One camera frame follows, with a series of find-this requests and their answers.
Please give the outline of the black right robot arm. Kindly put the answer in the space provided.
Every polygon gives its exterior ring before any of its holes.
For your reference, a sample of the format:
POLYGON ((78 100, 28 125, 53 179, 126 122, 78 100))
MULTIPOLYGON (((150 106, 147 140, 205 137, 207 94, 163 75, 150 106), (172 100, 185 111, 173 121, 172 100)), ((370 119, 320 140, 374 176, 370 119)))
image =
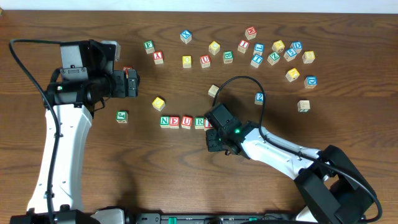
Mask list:
POLYGON ((295 182, 306 206, 292 218, 294 222, 365 222, 365 212, 379 203, 366 179, 336 146, 323 151, 302 147, 252 122, 221 126, 206 120, 205 127, 210 152, 263 162, 295 182))

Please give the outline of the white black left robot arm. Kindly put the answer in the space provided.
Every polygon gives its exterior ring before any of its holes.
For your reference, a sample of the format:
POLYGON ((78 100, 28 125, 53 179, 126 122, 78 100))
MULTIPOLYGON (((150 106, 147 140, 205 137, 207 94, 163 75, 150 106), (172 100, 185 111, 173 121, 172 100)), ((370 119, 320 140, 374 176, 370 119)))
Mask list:
POLYGON ((40 174, 27 212, 11 223, 134 223, 121 208, 83 212, 81 172, 95 104, 136 97, 140 78, 132 68, 58 68, 42 90, 47 134, 40 174))

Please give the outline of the green N wooden block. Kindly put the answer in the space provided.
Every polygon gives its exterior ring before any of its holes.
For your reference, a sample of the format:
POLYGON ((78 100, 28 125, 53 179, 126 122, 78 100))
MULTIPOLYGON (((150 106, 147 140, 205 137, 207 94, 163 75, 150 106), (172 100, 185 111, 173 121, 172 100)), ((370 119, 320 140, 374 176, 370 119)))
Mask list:
POLYGON ((170 116, 161 116, 160 117, 160 127, 161 128, 169 128, 170 127, 170 116))

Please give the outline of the red E wooden block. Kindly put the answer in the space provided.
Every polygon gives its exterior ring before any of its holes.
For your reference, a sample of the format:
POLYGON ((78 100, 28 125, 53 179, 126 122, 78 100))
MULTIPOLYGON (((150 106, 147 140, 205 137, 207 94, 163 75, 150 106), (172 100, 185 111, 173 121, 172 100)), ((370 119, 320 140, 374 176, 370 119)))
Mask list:
POLYGON ((180 127, 180 118, 178 116, 171 116, 169 127, 172 129, 178 129, 180 127))

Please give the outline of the green R wooden block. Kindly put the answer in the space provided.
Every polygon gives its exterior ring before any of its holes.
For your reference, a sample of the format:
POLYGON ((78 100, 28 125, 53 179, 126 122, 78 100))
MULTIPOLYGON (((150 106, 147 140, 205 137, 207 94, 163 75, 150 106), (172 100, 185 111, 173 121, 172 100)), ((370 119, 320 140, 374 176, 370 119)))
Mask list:
POLYGON ((204 117, 195 117, 195 129, 204 129, 205 119, 204 117))

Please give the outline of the green J wooden block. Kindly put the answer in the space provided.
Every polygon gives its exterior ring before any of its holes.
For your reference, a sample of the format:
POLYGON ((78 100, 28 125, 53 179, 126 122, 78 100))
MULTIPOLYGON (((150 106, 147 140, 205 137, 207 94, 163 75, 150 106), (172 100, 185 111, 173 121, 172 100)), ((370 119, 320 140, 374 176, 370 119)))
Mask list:
POLYGON ((118 123, 127 123, 128 122, 128 112, 127 111, 118 111, 116 113, 116 121, 118 123))

